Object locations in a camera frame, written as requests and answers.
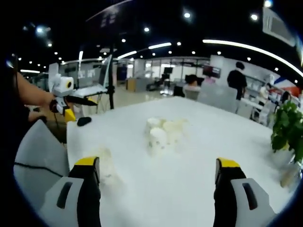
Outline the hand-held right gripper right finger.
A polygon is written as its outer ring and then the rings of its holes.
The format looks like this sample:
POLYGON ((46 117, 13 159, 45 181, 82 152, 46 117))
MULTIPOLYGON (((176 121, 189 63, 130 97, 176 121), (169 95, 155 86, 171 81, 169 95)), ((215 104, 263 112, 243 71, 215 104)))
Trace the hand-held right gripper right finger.
POLYGON ((234 160, 216 159, 214 227, 266 227, 276 216, 269 195, 234 160))

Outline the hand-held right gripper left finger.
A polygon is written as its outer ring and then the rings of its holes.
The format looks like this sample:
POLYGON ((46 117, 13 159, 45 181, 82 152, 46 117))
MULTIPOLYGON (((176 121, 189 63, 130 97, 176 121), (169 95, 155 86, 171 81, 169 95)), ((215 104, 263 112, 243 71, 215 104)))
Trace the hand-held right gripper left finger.
POLYGON ((78 160, 45 195, 39 211, 49 227, 100 227, 99 158, 78 160))

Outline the person's left hand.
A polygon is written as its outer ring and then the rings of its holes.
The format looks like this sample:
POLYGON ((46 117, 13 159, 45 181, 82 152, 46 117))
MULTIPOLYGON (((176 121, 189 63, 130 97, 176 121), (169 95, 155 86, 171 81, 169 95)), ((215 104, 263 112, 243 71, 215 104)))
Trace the person's left hand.
POLYGON ((56 112, 55 96, 50 92, 44 92, 40 98, 39 106, 48 108, 52 112, 56 112))

